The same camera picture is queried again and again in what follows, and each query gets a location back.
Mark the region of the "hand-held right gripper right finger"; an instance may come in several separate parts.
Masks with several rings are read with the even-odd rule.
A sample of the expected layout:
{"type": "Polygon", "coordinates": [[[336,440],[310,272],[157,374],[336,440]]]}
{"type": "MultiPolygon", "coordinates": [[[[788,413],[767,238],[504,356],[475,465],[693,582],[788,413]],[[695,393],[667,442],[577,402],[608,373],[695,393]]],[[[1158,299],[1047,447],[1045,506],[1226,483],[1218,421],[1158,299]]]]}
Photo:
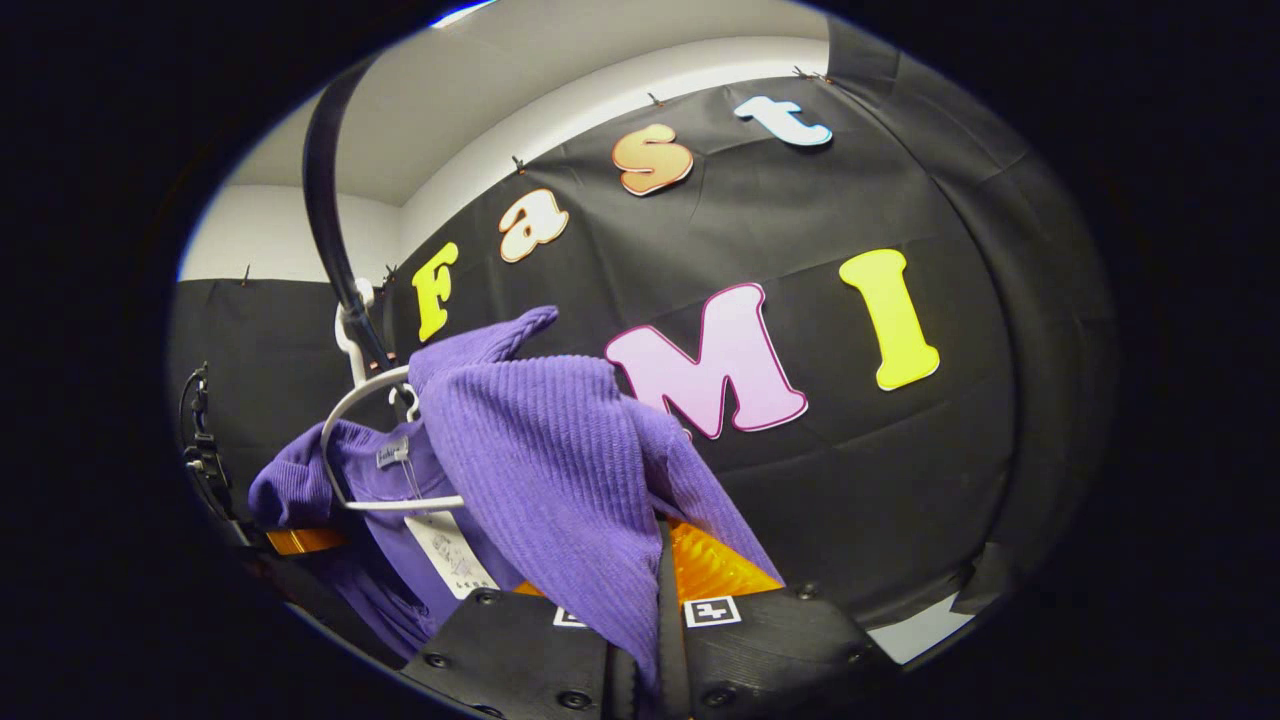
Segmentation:
{"type": "Polygon", "coordinates": [[[781,585],[689,524],[663,523],[660,719],[832,719],[899,665],[817,585],[781,585]]]}

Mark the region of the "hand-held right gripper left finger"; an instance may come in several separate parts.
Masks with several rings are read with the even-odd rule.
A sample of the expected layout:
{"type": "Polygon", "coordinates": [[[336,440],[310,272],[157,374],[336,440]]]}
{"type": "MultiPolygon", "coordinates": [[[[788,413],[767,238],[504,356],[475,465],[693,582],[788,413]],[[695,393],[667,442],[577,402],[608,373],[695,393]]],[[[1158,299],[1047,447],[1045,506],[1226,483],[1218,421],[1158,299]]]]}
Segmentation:
{"type": "Polygon", "coordinates": [[[637,666],[545,597],[479,588],[402,674],[499,719],[635,719],[637,666]]]}

